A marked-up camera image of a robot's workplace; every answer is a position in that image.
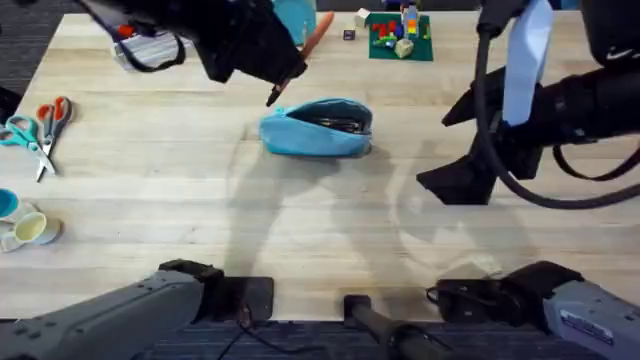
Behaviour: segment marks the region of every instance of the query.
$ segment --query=blue pouch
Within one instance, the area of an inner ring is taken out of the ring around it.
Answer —
[[[350,119],[357,132],[318,125],[318,119]],[[354,156],[366,153],[371,140],[371,111],[357,101],[324,99],[279,108],[260,122],[260,138],[275,154]]]

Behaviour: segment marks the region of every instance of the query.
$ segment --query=sticker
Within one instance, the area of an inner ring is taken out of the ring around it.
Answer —
[[[563,324],[613,346],[613,332],[611,330],[566,310],[560,310],[560,319]]]

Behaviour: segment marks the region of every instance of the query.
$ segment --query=floor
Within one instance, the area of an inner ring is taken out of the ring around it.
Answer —
[[[478,0],[422,0],[422,7],[428,10],[470,10],[476,8],[477,3]],[[319,10],[353,11],[360,7],[383,8],[378,0],[318,0]],[[40,1],[28,9],[19,8],[13,0],[0,0],[0,25],[3,28],[0,35],[0,86],[19,94],[24,93],[62,14],[69,12],[79,12],[71,0]],[[531,328],[435,323],[425,326],[432,335],[441,338],[449,346],[484,354],[486,359],[602,359],[577,345],[543,335]],[[168,334],[137,359],[215,359],[237,333],[235,324],[191,326]],[[381,359],[379,347],[367,334],[345,329],[339,323],[274,323],[260,330],[260,334],[283,347],[314,344],[329,349],[329,353],[296,355],[297,358]],[[226,358],[278,360],[290,356],[274,352],[245,336],[228,352]]]

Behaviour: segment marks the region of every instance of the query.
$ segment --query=wooden table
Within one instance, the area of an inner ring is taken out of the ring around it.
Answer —
[[[2,149],[0,186],[62,219],[45,247],[0,256],[0,316],[26,317],[88,299],[175,258],[231,275],[276,280],[275,319],[341,318],[341,299],[366,293],[398,318],[436,319],[424,288],[445,276],[509,272],[558,262],[640,302],[640,202],[598,211],[551,211],[498,184],[486,207],[445,207],[415,174],[463,155],[472,123],[442,116],[472,78],[477,14],[434,13],[435,62],[367,59],[365,32],[343,41],[338,14],[304,76],[278,105],[349,97],[374,113],[374,150],[361,159],[267,153],[258,138],[270,85],[236,72],[209,81],[191,54],[183,66],[125,73],[109,38],[85,15],[64,17],[19,112],[64,94],[78,105],[54,161],[62,176],[33,182],[36,161]],[[557,13],[545,82],[596,67],[577,13]],[[497,41],[492,67],[505,61]],[[570,148],[599,173],[635,139]],[[550,196],[586,197],[637,181],[593,185],[562,174],[549,156],[527,182]]]

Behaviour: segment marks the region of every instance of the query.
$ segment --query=black cable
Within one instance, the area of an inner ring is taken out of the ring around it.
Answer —
[[[240,321],[237,322],[238,327],[240,328],[240,330],[242,330],[242,332],[244,334],[247,334],[249,336],[251,336],[253,339],[255,339],[257,342],[261,343],[262,345],[265,345],[268,348],[271,348],[279,353],[285,354],[285,355],[299,355],[299,354],[305,354],[305,353],[309,353],[309,352],[316,352],[316,351],[324,351],[327,353],[327,355],[329,355],[330,358],[332,358],[331,356],[331,352],[329,351],[329,349],[326,346],[322,346],[322,345],[309,345],[309,346],[302,346],[299,348],[295,348],[295,349],[285,349],[283,347],[280,347],[276,344],[273,344],[267,340],[265,340],[264,338],[260,337],[257,333],[251,331],[250,329],[244,327]]]
[[[222,350],[222,352],[220,353],[220,355],[218,355],[218,359],[217,360],[222,360],[224,358],[225,355],[227,355],[227,353],[229,352],[229,350],[231,350],[231,348],[233,347],[233,345],[235,345],[241,338],[242,336],[244,336],[244,331],[239,331],[236,336],[233,337],[233,339],[231,339],[231,341],[229,341],[229,343],[227,344],[227,346],[224,348],[224,350]]]
[[[638,164],[640,164],[640,147],[638,147],[638,149],[618,167],[600,176],[584,175],[574,169],[564,157],[561,146],[553,147],[553,158],[556,160],[556,163],[558,164],[560,169],[562,169],[562,171],[570,176],[582,180],[605,182],[619,178],[620,176],[628,173],[629,171],[633,170]]]
[[[487,120],[487,105],[485,102],[485,78],[487,74],[487,62],[489,58],[489,47],[491,44],[491,34],[480,32],[478,42],[478,53],[476,57],[475,69],[475,89],[474,103],[476,110],[476,124],[478,127],[478,138],[480,147],[487,159],[487,162],[500,180],[516,195],[532,202],[536,205],[551,209],[563,210],[586,210],[601,208],[617,204],[640,195],[640,184],[629,186],[602,196],[583,200],[558,200],[540,196],[520,185],[509,171],[505,168],[500,156],[494,148],[489,132],[489,122]]]

